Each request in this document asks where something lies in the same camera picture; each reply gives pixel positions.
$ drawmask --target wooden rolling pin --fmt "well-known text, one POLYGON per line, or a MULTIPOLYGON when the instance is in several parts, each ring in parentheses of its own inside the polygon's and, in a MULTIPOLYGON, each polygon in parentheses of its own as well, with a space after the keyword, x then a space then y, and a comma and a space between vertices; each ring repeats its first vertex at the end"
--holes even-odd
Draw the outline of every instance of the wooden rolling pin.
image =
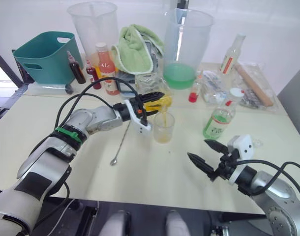
POLYGON ((256 82, 249 76, 249 74, 239 63, 236 63, 234 68, 242 76, 246 84, 254 91, 265 107, 273 106, 271 99, 264 93, 264 91, 258 86, 258 84, 256 84, 256 82))

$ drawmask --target clear plastic pitcher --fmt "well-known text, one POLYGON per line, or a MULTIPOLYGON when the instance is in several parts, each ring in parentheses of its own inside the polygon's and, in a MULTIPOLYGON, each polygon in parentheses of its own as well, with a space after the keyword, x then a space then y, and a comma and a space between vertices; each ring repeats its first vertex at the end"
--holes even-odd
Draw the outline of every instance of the clear plastic pitcher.
POLYGON ((83 2, 67 9, 72 16, 87 58, 94 66, 98 65, 96 43, 105 42, 110 49, 118 42, 116 10, 115 4, 103 1, 83 2))
POLYGON ((178 8, 165 14, 168 24, 164 40, 164 79, 173 89, 190 88, 209 42, 213 17, 201 11, 178 8))

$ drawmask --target table surface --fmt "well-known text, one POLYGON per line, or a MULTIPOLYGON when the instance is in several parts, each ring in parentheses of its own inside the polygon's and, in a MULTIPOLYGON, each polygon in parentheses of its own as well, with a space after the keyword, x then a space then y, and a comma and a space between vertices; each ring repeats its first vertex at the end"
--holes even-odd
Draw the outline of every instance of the table surface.
MULTIPOLYGON (((190 104, 185 93, 185 90, 178 91, 177 98, 183 96, 183 99, 170 108, 176 124, 172 140, 167 144, 156 143, 152 136, 140 136, 130 126, 118 163, 110 166, 128 123, 92 135, 71 162, 73 170, 67 180, 70 197, 263 213, 236 185, 230 186, 220 178, 210 182, 187 157, 188 151, 198 154, 216 168, 220 155, 204 143, 202 135, 212 108, 203 105, 203 101, 190 104)), ((105 98, 120 101, 120 96, 105 98)), ((32 148, 53 130, 56 113, 64 101, 65 97, 24 95, 0 120, 0 190, 14 184, 17 171, 32 148)), ((90 109, 100 105, 98 100, 83 99, 78 107, 90 109)), ((277 165, 288 160, 300 163, 300 135, 286 113, 239 108, 219 141, 226 144, 234 135, 245 133, 263 143, 256 149, 254 159, 277 165)), ((267 166, 254 164, 252 167, 275 173, 267 166)), ((287 169, 300 184, 300 171, 287 169)), ((64 197, 64 188, 56 196, 64 197)))

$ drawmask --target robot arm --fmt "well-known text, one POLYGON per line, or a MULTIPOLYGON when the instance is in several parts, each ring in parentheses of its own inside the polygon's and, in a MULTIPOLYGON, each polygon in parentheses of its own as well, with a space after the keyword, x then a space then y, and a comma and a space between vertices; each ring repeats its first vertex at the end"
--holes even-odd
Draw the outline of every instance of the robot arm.
POLYGON ((207 174, 211 181, 217 177, 227 179, 229 183, 237 184, 240 192, 250 196, 264 211, 270 221, 274 236, 300 236, 300 201, 293 188, 285 181, 276 179, 265 192, 252 195, 251 193, 266 186, 272 176, 264 171, 257 172, 247 165, 232 165, 245 153, 251 153, 252 156, 253 151, 250 150, 252 144, 249 141, 250 137, 248 136, 236 136, 226 147, 217 141, 205 140, 212 149, 224 154, 215 171, 199 156, 192 153, 188 153, 188 156, 196 167, 207 174))
MULTIPOLYGON (((139 97, 146 103, 163 95, 153 92, 139 97)), ((71 172, 69 163, 91 134, 116 128, 130 119, 138 132, 147 133, 151 126, 140 117, 135 98, 116 104, 113 109, 102 106, 76 110, 21 165, 17 182, 0 193, 0 236, 24 236, 32 232, 44 198, 59 191, 71 172)))

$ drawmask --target green cable tie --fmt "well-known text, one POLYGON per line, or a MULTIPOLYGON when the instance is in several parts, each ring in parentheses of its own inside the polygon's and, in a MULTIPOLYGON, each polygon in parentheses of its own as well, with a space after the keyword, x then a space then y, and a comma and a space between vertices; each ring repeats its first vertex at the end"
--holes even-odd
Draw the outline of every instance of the green cable tie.
POLYGON ((71 132, 71 131, 61 128, 61 127, 57 127, 55 130, 70 136, 71 138, 73 138, 74 140, 76 140, 77 142, 82 144, 82 141, 81 141, 81 139, 79 139, 79 137, 78 137, 79 134, 77 132, 75 132, 75 131, 71 132))

